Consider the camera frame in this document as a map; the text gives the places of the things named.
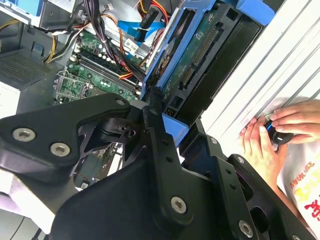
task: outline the white shirt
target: white shirt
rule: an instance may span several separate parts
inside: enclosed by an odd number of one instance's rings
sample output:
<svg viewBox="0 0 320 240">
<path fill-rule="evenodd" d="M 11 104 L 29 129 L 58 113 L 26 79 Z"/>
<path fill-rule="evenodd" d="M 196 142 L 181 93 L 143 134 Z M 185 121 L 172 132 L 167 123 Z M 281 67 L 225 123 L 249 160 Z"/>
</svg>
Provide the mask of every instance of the white shirt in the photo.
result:
<svg viewBox="0 0 320 240">
<path fill-rule="evenodd" d="M 289 145 L 277 185 L 320 239 L 320 140 Z"/>
</svg>

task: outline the hex bolt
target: hex bolt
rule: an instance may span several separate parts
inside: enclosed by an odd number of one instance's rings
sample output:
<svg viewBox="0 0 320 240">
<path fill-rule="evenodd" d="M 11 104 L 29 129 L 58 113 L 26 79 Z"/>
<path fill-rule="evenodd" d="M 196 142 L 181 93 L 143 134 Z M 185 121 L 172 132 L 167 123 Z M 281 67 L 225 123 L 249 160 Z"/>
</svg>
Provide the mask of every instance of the hex bolt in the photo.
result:
<svg viewBox="0 0 320 240">
<path fill-rule="evenodd" d="M 301 240 L 300 237 L 298 237 L 297 235 L 293 234 L 292 235 L 293 240 Z"/>
<path fill-rule="evenodd" d="M 252 238 L 254 236 L 254 231 L 252 231 L 251 226 L 243 220 L 239 221 L 239 228 L 241 230 L 241 232 L 246 235 L 248 238 Z"/>
<path fill-rule="evenodd" d="M 213 144 L 218 144 L 218 141 L 217 141 L 215 138 L 213 138 L 213 137 L 210 138 L 210 141 L 211 141 Z"/>
<path fill-rule="evenodd" d="M 15 140 L 20 142 L 30 142 L 36 138 L 36 133 L 30 128 L 17 128 L 12 132 L 12 136 Z"/>
<path fill-rule="evenodd" d="M 182 198 L 178 196 L 174 196 L 171 198 L 171 207 L 175 210 L 178 214 L 184 214 L 187 211 L 187 205 Z"/>
<path fill-rule="evenodd" d="M 56 142 L 51 145 L 50 151 L 57 157 L 66 157 L 70 154 L 70 147 L 63 142 Z"/>
<path fill-rule="evenodd" d="M 119 105 L 121 105 L 121 106 L 124 106 L 124 105 L 125 105 L 125 102 L 122 101 L 122 100 L 120 100 L 120 99 L 117 99 L 117 100 L 116 100 L 116 103 L 119 104 Z"/>
<path fill-rule="evenodd" d="M 245 163 L 245 160 L 242 157 L 238 156 L 237 159 L 238 159 L 239 163 L 241 163 L 241 164 Z"/>
</svg>

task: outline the hand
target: hand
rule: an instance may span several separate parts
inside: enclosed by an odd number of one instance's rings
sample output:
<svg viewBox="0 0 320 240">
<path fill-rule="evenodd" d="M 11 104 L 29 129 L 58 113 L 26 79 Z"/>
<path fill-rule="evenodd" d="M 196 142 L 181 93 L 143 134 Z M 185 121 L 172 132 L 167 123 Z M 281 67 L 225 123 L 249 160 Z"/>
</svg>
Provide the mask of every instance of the hand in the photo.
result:
<svg viewBox="0 0 320 240">
<path fill-rule="evenodd" d="M 285 162 L 288 145 L 279 146 L 275 152 L 264 124 L 264 117 L 252 119 L 240 133 L 239 141 L 244 157 L 275 191 L 278 189 L 277 177 Z"/>
<path fill-rule="evenodd" d="M 291 144 L 304 144 L 320 139 L 320 100 L 275 110 L 270 119 L 277 132 L 297 134 L 290 141 Z"/>
</svg>

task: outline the person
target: person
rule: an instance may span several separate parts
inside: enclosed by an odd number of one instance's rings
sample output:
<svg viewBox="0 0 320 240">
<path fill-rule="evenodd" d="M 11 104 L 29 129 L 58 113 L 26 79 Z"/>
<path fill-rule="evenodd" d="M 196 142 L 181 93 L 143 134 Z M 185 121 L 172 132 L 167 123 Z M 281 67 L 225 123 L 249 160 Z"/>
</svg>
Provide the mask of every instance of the person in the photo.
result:
<svg viewBox="0 0 320 240">
<path fill-rule="evenodd" d="M 320 239 L 320 100 L 275 110 L 269 118 L 278 132 L 294 137 L 274 151 L 266 119 L 254 118 L 239 135 L 244 157 Z"/>
</svg>

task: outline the knob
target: knob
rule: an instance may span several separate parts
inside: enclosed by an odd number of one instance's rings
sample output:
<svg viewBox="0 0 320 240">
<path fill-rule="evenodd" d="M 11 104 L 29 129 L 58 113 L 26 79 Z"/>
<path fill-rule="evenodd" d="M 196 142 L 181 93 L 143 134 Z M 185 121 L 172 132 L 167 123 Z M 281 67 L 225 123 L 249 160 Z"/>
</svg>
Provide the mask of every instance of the knob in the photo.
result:
<svg viewBox="0 0 320 240">
<path fill-rule="evenodd" d="M 287 144 L 294 137 L 293 133 L 284 133 L 276 131 L 276 128 L 272 126 L 271 120 L 267 121 L 264 126 L 268 131 L 270 140 L 277 145 Z"/>
</svg>

